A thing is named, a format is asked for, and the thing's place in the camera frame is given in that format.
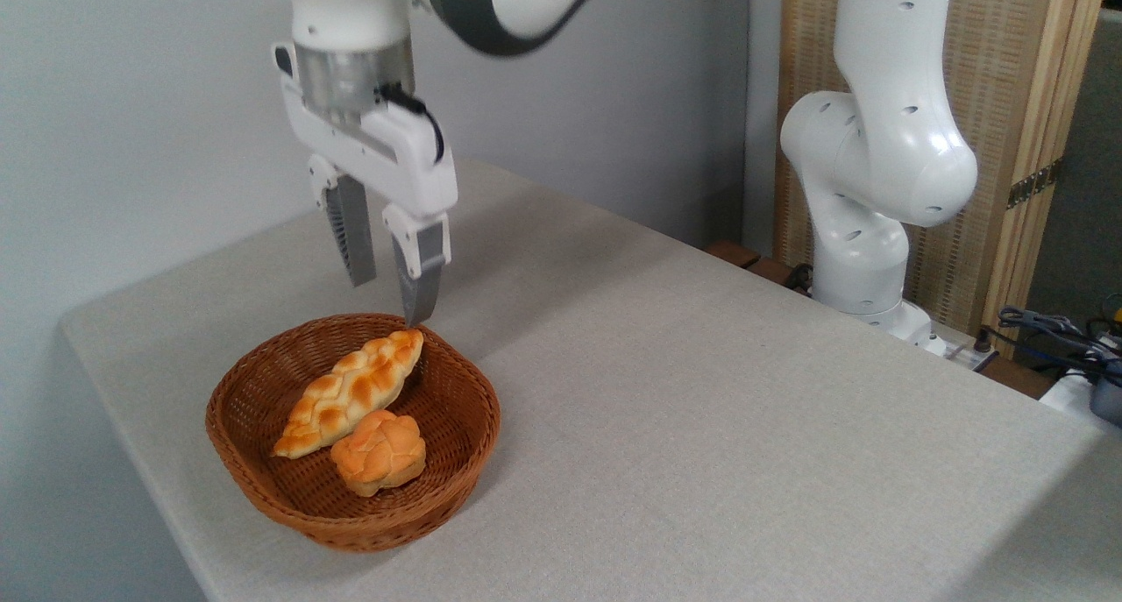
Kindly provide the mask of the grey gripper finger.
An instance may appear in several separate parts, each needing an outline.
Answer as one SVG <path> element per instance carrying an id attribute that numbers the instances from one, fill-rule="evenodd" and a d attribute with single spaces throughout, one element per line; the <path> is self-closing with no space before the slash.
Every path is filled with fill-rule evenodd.
<path id="1" fill-rule="evenodd" d="M 451 262 L 448 215 L 415 217 L 398 204 L 388 204 L 381 222 L 393 239 L 404 319 L 410 328 L 416 327 L 432 316 L 441 274 Z"/>
<path id="2" fill-rule="evenodd" d="M 366 189 L 323 156 L 309 156 L 309 180 L 316 206 L 325 212 L 348 278 L 355 287 L 376 278 Z"/>

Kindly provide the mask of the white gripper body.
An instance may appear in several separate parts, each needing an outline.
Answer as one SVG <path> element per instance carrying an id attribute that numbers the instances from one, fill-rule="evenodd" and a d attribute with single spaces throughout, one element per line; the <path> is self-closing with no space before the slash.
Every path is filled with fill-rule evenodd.
<path id="1" fill-rule="evenodd" d="M 294 135 L 312 152 L 415 217 L 458 200 L 454 163 L 436 123 L 408 106 L 410 44 L 357 53 L 273 46 Z"/>

